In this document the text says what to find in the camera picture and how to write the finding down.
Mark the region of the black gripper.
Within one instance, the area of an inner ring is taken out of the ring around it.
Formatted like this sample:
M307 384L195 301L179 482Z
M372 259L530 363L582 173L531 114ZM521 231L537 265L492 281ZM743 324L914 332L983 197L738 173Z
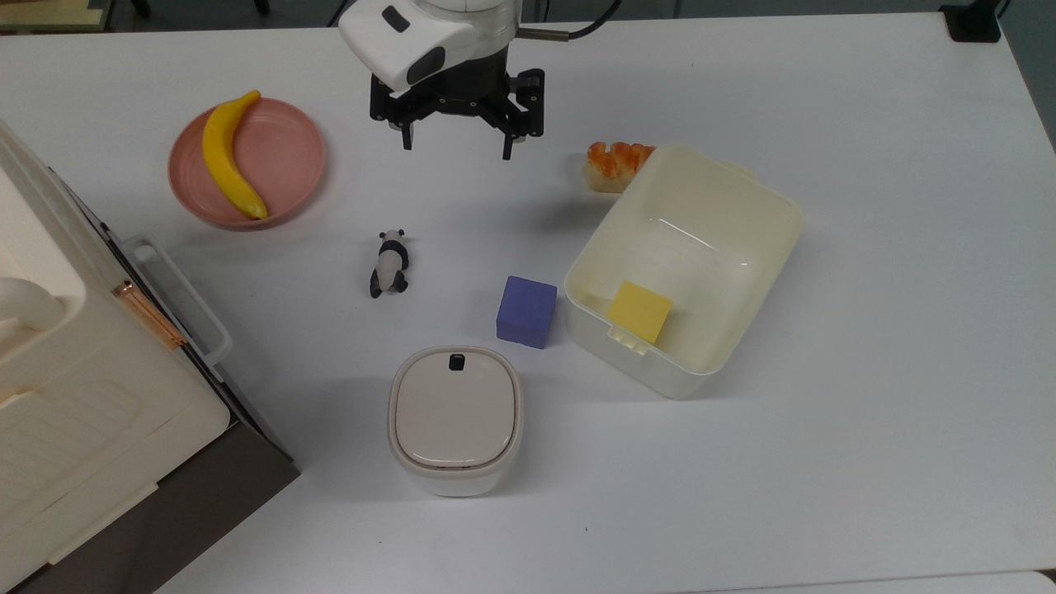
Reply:
M505 50L456 64L397 94L377 76L370 83L370 117L401 132L413 149L414 123L432 114L475 117L504 134L502 161L512 157L516 140L545 132L545 71L531 68L511 75Z

